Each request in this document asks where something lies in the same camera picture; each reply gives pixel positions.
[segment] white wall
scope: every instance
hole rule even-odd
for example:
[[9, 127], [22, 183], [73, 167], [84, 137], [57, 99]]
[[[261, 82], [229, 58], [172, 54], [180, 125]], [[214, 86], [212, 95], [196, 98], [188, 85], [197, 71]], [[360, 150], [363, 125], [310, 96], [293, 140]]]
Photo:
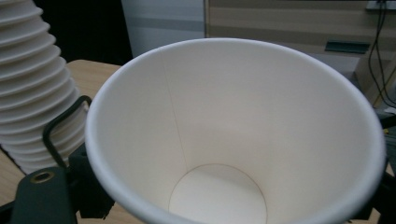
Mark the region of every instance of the white wall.
[[204, 0], [122, 0], [122, 7], [134, 57], [205, 37]]

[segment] cup stack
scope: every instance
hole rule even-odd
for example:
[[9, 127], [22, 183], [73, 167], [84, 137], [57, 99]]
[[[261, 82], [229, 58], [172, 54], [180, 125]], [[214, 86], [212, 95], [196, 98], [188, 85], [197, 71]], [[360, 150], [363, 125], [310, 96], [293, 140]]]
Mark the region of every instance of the cup stack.
[[[44, 127], [79, 97], [41, 14], [31, 0], [0, 1], [0, 144], [26, 174], [56, 165]], [[65, 162], [84, 142], [86, 114], [82, 106], [50, 135]]]

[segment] table surface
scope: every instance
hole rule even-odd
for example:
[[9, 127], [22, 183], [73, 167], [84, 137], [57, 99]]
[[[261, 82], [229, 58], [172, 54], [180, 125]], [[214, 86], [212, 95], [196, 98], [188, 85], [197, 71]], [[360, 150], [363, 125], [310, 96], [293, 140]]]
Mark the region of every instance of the table surface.
[[[72, 73], [73, 79], [76, 81], [81, 95], [88, 95], [91, 98], [95, 96], [97, 91], [102, 87], [105, 81], [120, 67], [107, 63], [96, 63], [84, 60], [77, 60], [69, 63], [67, 67]], [[14, 200], [15, 192], [20, 180], [24, 174], [4, 155], [0, 152], [0, 205], [9, 203]], [[126, 212], [118, 204], [115, 204], [111, 209], [110, 214], [106, 220], [93, 218], [80, 218], [78, 223], [93, 224], [93, 223], [111, 223], [123, 224], [142, 223], [135, 217]], [[375, 224], [378, 219], [378, 213], [373, 212], [370, 220], [353, 220], [355, 224]]]

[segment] metal grommet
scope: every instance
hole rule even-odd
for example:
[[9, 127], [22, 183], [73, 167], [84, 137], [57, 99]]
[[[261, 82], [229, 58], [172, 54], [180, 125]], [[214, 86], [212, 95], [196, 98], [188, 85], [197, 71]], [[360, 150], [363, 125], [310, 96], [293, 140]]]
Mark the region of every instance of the metal grommet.
[[30, 182], [34, 183], [34, 184], [41, 184], [44, 183], [50, 179], [52, 179], [55, 176], [55, 173], [51, 172], [51, 171], [43, 171], [40, 172], [34, 176], [32, 176], [32, 178], [30, 179]]

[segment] black cable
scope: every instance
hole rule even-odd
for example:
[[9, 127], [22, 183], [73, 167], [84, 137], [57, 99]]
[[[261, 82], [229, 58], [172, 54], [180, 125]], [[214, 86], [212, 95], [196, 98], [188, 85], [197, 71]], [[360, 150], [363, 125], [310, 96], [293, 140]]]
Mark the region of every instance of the black cable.
[[390, 105], [385, 100], [384, 96], [382, 95], [381, 88], [379, 87], [379, 84], [376, 81], [376, 78], [375, 78], [375, 75], [374, 75], [374, 72], [373, 72], [373, 67], [372, 67], [373, 53], [374, 53], [374, 50], [375, 50], [376, 54], [377, 54], [377, 57], [378, 57], [380, 74], [381, 74], [381, 79], [382, 79], [382, 82], [383, 82], [383, 85], [384, 85], [383, 89], [384, 89], [385, 96], [386, 96], [388, 101], [390, 101], [391, 103], [396, 105], [396, 102], [394, 102], [394, 101], [392, 101], [390, 99], [390, 97], [388, 95], [388, 92], [386, 90], [384, 68], [383, 68], [383, 64], [382, 64], [382, 60], [381, 60], [381, 55], [380, 55], [380, 52], [379, 52], [378, 39], [379, 39], [379, 36], [381, 34], [382, 27], [384, 25], [384, 21], [385, 21], [385, 18], [386, 18], [386, 11], [387, 11], [387, 7], [386, 7], [386, 2], [385, 1], [381, 1], [379, 4], [380, 5], [379, 5], [378, 21], [377, 21], [377, 25], [376, 25], [375, 41], [374, 41], [374, 44], [372, 45], [372, 48], [370, 50], [369, 62], [368, 62], [369, 64], [368, 65], [369, 65], [370, 75], [371, 75], [373, 81], [375, 82], [375, 86], [378, 89], [379, 96], [380, 96], [381, 100], [384, 102], [384, 104], [386, 104], [386, 105], [388, 105], [390, 107], [395, 107], [394, 105]]

